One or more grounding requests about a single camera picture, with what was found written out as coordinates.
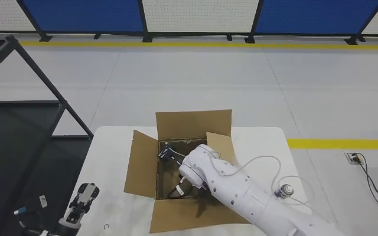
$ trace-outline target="blue partition panel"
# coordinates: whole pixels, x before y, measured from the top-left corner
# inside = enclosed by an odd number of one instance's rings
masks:
[[[257,34],[355,34],[378,0],[264,0]]]
[[[137,0],[23,1],[43,31],[143,31]]]

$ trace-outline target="electrical outlet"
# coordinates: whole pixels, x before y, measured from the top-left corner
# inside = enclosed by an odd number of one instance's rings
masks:
[[[361,160],[361,165],[364,165],[363,159],[357,153],[355,153],[355,152],[344,152],[344,154],[345,154],[345,157],[347,158],[349,164],[351,164],[351,165],[358,165],[359,163],[355,162],[353,160],[354,157],[358,157]]]

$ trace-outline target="white pegboard panel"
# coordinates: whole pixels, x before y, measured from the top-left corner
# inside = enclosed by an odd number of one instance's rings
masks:
[[[370,21],[362,34],[378,34],[378,14]]]
[[[16,0],[0,0],[0,31],[35,31]]]
[[[143,0],[149,32],[250,32],[258,0]]]

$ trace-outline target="cardboard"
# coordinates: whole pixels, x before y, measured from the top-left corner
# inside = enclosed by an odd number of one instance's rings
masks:
[[[150,233],[185,230],[219,224],[249,224],[211,194],[197,199],[156,199],[158,151],[162,140],[207,139],[207,144],[235,163],[231,140],[231,110],[156,113],[158,139],[134,130],[124,192],[155,198]],[[175,186],[177,176],[163,173]]]
[[[231,136],[232,110],[157,112],[158,139],[206,137],[206,132]]]
[[[158,141],[134,130],[125,192],[155,196]]]

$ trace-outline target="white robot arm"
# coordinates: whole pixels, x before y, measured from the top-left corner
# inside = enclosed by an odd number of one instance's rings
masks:
[[[209,189],[212,196],[267,236],[345,236],[317,217],[294,210],[264,191],[243,171],[217,159],[213,149],[200,145],[186,156],[180,174],[196,188]]]

